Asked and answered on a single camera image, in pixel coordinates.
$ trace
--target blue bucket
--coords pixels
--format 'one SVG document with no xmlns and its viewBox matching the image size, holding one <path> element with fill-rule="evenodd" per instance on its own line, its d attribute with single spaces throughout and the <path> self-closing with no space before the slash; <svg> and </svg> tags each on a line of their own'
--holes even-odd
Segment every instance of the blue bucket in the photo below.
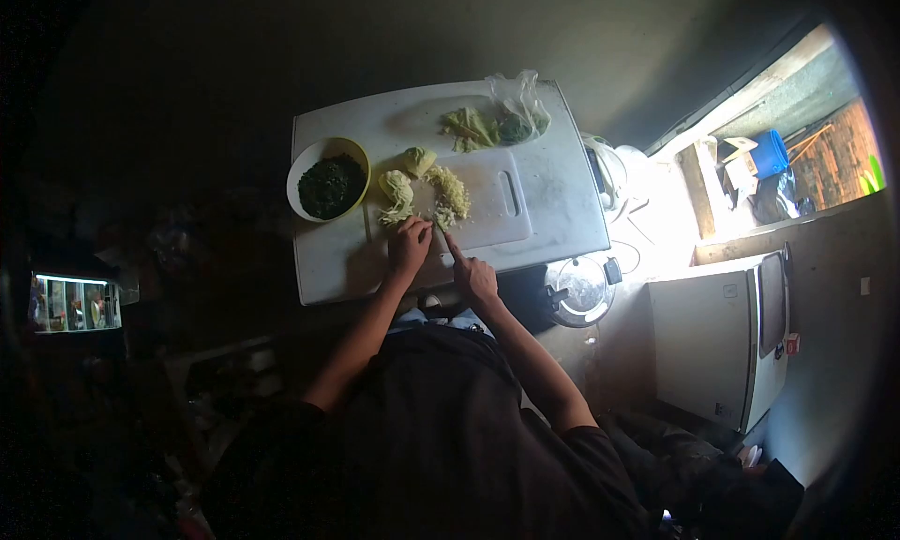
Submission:
<svg viewBox="0 0 900 540">
<path fill-rule="evenodd" d="M 764 131 L 753 138 L 753 141 L 759 144 L 750 150 L 750 156 L 756 164 L 756 178 L 764 179 L 788 168 L 788 149 L 777 131 Z"/>
</svg>

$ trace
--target white refrigerator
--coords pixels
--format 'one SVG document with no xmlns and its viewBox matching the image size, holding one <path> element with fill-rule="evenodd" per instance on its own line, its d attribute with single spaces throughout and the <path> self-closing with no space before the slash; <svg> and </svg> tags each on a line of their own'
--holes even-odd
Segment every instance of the white refrigerator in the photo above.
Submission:
<svg viewBox="0 0 900 540">
<path fill-rule="evenodd" d="M 785 271 L 778 251 L 649 282 L 657 399 L 741 433 L 752 429 L 788 368 Z"/>
</svg>

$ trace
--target green plant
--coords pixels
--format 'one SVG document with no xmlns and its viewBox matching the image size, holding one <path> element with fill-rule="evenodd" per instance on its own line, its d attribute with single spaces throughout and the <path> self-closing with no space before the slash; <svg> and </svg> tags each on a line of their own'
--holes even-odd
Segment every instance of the green plant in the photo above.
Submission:
<svg viewBox="0 0 900 540">
<path fill-rule="evenodd" d="M 869 165 L 872 167 L 872 172 L 863 171 L 863 175 L 860 177 L 863 195 L 871 195 L 885 187 L 885 176 L 881 173 L 881 165 L 878 164 L 878 158 L 874 155 L 869 155 Z"/>
</svg>

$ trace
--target white bowl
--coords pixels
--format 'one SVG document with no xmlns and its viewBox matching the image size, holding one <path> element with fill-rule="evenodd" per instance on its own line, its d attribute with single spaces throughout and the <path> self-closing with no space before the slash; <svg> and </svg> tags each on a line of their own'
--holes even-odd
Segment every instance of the white bowl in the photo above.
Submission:
<svg viewBox="0 0 900 540">
<path fill-rule="evenodd" d="M 359 198 L 356 199 L 356 202 L 352 206 L 339 216 L 335 216 L 331 219 L 321 219 L 310 216 L 309 213 L 303 209 L 303 205 L 300 204 L 300 193 L 297 191 L 297 183 L 300 181 L 303 173 L 309 171 L 313 165 L 319 163 L 322 159 L 334 158 L 342 153 L 348 154 L 356 163 L 363 167 L 363 172 L 366 174 L 366 185 L 363 187 L 362 194 L 360 194 Z M 288 171 L 287 174 L 287 202 L 291 204 L 291 208 L 293 208 L 293 210 L 297 212 L 297 215 L 302 219 L 307 219 L 316 223 L 334 221 L 335 219 L 343 218 L 359 206 L 359 203 L 361 203 L 366 196 L 366 191 L 369 190 L 369 179 L 371 177 L 372 168 L 369 164 L 369 156 L 366 155 L 366 151 L 363 150 L 358 143 L 348 138 L 324 138 L 300 152 L 297 159 L 293 161 L 291 170 Z"/>
</svg>

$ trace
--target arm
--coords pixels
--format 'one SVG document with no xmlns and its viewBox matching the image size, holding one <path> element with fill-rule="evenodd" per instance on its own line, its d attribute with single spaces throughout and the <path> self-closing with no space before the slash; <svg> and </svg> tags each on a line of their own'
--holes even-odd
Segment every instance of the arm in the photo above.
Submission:
<svg viewBox="0 0 900 540">
<path fill-rule="evenodd" d="M 528 397 L 557 434 L 573 427 L 596 427 L 588 402 L 562 366 L 513 317 L 497 295 L 494 269 L 475 257 L 466 258 L 453 236 L 444 234 L 456 263 L 456 285 L 472 309 L 503 347 L 513 373 Z"/>
<path fill-rule="evenodd" d="M 411 216 L 400 225 L 388 243 L 390 268 L 381 287 L 355 327 L 337 345 L 321 374 L 303 394 L 304 401 L 322 411 L 331 411 L 337 405 L 347 386 L 381 348 L 400 298 L 419 272 L 430 244 L 430 221 Z"/>
</svg>

